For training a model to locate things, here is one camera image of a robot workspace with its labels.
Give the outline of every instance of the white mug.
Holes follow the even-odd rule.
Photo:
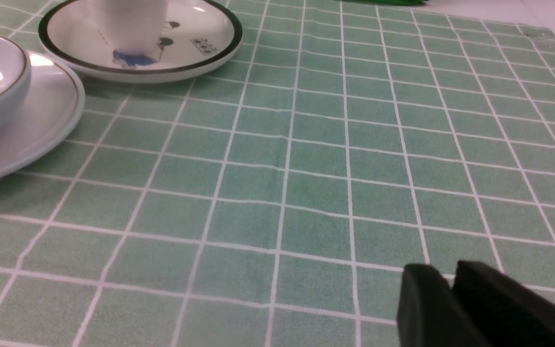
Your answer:
[[[168,0],[90,0],[91,15],[108,45],[125,55],[156,48],[166,22]]]

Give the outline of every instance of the white saucer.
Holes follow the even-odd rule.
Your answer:
[[[61,143],[83,115],[83,83],[66,66],[29,52],[31,85],[13,120],[0,129],[0,177]]]
[[[233,57],[241,22],[211,0],[170,0],[163,38],[152,53],[113,51],[95,27],[86,0],[68,0],[48,11],[38,33],[48,53],[77,72],[126,83],[179,81],[207,73]]]

